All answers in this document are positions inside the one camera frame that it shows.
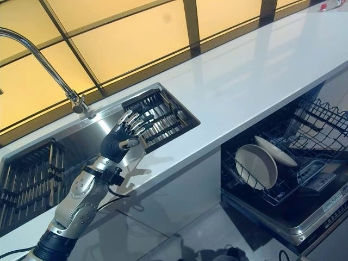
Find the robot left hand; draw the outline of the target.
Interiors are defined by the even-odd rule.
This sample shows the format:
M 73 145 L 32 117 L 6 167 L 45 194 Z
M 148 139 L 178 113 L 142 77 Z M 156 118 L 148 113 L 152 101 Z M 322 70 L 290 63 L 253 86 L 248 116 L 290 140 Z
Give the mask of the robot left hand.
M 140 137 L 153 126 L 154 115 L 142 116 L 141 106 L 127 110 L 101 143 L 101 156 L 119 163 L 132 148 L 140 144 Z

